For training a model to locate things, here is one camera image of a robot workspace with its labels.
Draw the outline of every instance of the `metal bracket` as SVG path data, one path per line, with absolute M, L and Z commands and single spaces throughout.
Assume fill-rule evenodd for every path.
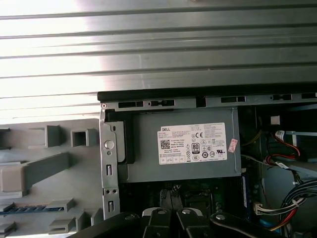
M 104 219 L 120 213 L 117 140 L 113 127 L 105 123 L 105 111 L 100 118 L 100 151 L 102 166 L 102 186 Z

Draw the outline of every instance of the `barcode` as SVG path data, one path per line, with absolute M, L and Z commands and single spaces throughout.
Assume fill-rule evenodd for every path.
M 284 140 L 284 134 L 285 134 L 285 131 L 284 130 L 278 130 L 276 133 L 275 133 L 275 136 L 280 139 L 280 140 Z
M 170 142 L 169 142 L 169 140 L 161 140 L 161 141 L 160 141 L 160 148 L 161 148 L 162 150 L 170 149 Z

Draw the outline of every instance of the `red sticker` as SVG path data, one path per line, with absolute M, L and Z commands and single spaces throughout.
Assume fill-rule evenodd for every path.
M 234 153 L 234 151 L 236 150 L 237 144 L 238 144 L 238 140 L 231 139 L 228 152 Z

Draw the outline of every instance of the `metal side panel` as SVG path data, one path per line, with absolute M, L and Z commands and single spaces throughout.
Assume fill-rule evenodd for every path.
M 2 0 L 0 123 L 98 118 L 98 91 L 314 83 L 316 42 L 315 0 Z
M 16 167 L 17 169 L 23 167 L 25 178 L 23 185 L 27 188 L 23 194 L 0 193 L 0 204 L 2 204 L 0 224 L 15 222 L 17 227 L 10 237 L 30 235 L 44 238 L 47 237 L 47 233 L 52 228 L 50 224 L 54 220 L 72 221 L 75 216 L 82 214 L 82 210 L 93 214 L 103 207 L 99 143 L 70 147 L 73 131 L 85 131 L 85 128 L 99 131 L 99 121 L 97 119 L 53 121 L 49 124 L 59 125 L 61 145 L 29 149 L 30 145 L 41 145 L 45 140 L 43 131 L 29 130 L 29 128 L 44 128 L 47 122 L 8 124 L 6 127 L 9 127 L 10 131 L 1 137 L 4 146 L 9 146 L 11 149 L 2 150 L 0 153 L 2 175 L 0 189 L 6 190 L 7 185 L 12 188 L 16 184 L 17 176 L 13 179 L 3 178 L 4 170 L 14 171 Z M 10 205 L 12 209 L 8 209 L 4 204 Z M 78 217 L 78 224 L 81 222 L 81 217 Z M 62 238 L 70 233 L 52 237 Z

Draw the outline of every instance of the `screw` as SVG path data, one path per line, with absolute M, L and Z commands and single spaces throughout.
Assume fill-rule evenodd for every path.
M 125 217 L 125 219 L 126 220 L 132 220 L 132 219 L 134 219 L 134 216 L 133 215 L 127 216 L 127 217 Z
M 159 210 L 158 213 L 159 213 L 159 214 L 165 214 L 166 211 L 165 211 L 165 210 Z
M 224 220 L 224 219 L 226 219 L 225 217 L 224 217 L 224 215 L 216 215 L 216 218 L 218 219 L 218 220 Z
M 183 213 L 183 214 L 190 214 L 190 210 L 185 209 L 185 210 L 182 211 L 182 213 Z
M 107 140 L 105 142 L 105 148 L 111 150 L 114 147 L 114 142 L 112 140 Z

